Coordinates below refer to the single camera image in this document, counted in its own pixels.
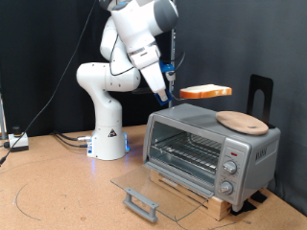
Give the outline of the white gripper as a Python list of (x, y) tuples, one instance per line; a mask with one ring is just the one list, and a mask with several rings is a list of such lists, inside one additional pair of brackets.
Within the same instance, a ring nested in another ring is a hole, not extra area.
[(141, 70), (143, 77), (145, 78), (148, 86), (154, 93), (159, 92), (159, 97), (162, 102), (168, 100), (167, 92), (164, 91), (166, 86), (159, 67), (159, 63), (153, 63)]

